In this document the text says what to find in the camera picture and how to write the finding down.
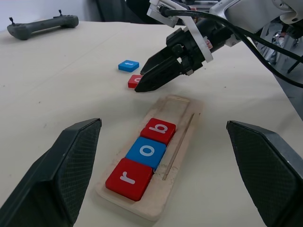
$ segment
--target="red letter block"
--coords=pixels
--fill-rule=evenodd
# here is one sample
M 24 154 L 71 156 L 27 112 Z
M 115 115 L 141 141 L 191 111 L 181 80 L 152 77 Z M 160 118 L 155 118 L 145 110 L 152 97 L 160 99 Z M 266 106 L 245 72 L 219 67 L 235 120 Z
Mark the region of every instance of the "red letter block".
M 122 158 L 106 180 L 105 186 L 133 201 L 139 201 L 152 174 L 151 167 Z
M 166 146 L 173 137 L 176 126 L 172 123 L 151 118 L 145 128 L 141 131 L 140 136 L 164 143 Z
M 129 88 L 136 88 L 137 84 L 141 80 L 142 75 L 132 75 L 132 77 L 128 81 Z

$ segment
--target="wooden tray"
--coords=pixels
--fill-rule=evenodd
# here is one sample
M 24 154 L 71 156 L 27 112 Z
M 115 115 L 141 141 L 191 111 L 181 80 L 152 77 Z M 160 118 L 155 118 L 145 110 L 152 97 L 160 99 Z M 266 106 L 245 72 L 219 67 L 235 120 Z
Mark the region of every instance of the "wooden tray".
M 158 220 L 164 210 L 201 111 L 201 101 L 175 95 L 160 98 L 149 110 L 129 142 L 103 173 L 100 182 L 96 185 L 98 195 L 143 218 Z M 167 146 L 166 152 L 143 197 L 140 201 L 135 202 L 107 189 L 105 181 L 119 161 L 126 156 L 128 150 L 140 136 L 141 130 L 152 117 L 175 124 L 177 130 Z

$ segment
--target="drone controller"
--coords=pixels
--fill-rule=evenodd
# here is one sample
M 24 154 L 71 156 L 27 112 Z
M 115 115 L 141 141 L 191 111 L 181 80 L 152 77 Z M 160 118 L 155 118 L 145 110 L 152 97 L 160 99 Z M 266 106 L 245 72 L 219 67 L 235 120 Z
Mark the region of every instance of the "drone controller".
M 77 16 L 73 15 L 62 15 L 61 10 L 59 10 L 60 16 L 53 17 L 53 19 L 42 20 L 28 24 L 16 24 L 13 18 L 9 18 L 12 22 L 8 26 L 8 32 L 15 38 L 20 40 L 27 40 L 30 38 L 31 34 L 36 31 L 52 28 L 52 27 L 66 27 L 73 28 L 79 24 L 79 19 Z

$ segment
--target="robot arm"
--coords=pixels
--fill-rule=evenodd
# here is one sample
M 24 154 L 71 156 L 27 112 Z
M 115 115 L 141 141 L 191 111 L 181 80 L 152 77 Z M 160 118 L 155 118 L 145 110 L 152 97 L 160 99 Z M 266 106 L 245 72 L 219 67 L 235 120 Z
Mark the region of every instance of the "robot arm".
M 187 27 L 169 35 L 166 47 L 146 62 L 136 92 L 153 91 L 181 74 L 191 75 L 203 66 L 203 61 L 213 59 L 211 53 L 225 44 L 234 46 L 239 42 L 228 28 L 215 21 L 203 19 L 195 24 L 191 17 L 166 17 L 161 13 L 163 7 L 186 10 L 171 0 L 150 0 L 147 15 L 170 27 L 180 18 Z M 222 0 L 210 13 L 252 33 L 277 17 L 303 31 L 301 0 Z

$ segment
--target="cable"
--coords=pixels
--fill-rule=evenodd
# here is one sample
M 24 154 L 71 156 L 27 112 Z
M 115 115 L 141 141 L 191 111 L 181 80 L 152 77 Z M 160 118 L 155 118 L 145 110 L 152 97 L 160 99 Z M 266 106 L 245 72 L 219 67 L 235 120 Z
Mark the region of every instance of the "cable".
M 258 58 L 258 60 L 269 70 L 271 71 L 274 75 L 276 75 L 278 78 L 280 78 L 281 80 L 294 85 L 296 87 L 300 87 L 303 88 L 303 84 L 298 83 L 290 78 L 287 78 L 286 76 L 282 75 L 280 72 L 278 72 L 274 67 L 272 67 L 265 59 L 264 57 L 261 55 L 261 53 L 256 49 L 256 47 L 254 46 L 254 44 L 251 43 L 251 41 L 248 40 L 248 38 L 245 36 L 247 35 L 248 37 L 255 39 L 257 42 L 260 42 L 261 44 L 268 46 L 270 48 L 272 48 L 273 50 L 276 50 L 282 54 L 285 54 L 286 56 L 289 56 L 291 58 L 294 58 L 295 60 L 303 63 L 303 58 L 301 58 L 300 56 L 291 53 L 289 51 L 284 50 L 283 48 L 280 48 L 274 44 L 271 44 L 267 41 L 265 41 L 264 39 L 254 35 L 253 33 L 250 33 L 249 31 L 246 31 L 242 28 L 239 28 L 237 26 L 234 26 L 232 23 L 230 23 L 229 21 L 225 20 L 222 17 L 219 17 L 217 15 L 214 14 L 210 14 L 210 13 L 205 13 L 205 12 L 199 12 L 199 11 L 191 11 L 191 10 L 171 10 L 171 9 L 164 9 L 163 14 L 165 14 L 166 16 L 186 16 L 186 17 L 203 17 L 203 18 L 207 18 L 207 19 L 212 19 L 215 20 L 216 22 L 219 22 L 220 24 L 225 25 L 228 29 L 230 29 L 236 36 L 237 38 L 241 39 L 246 45 L 247 47 L 253 52 L 253 54 Z

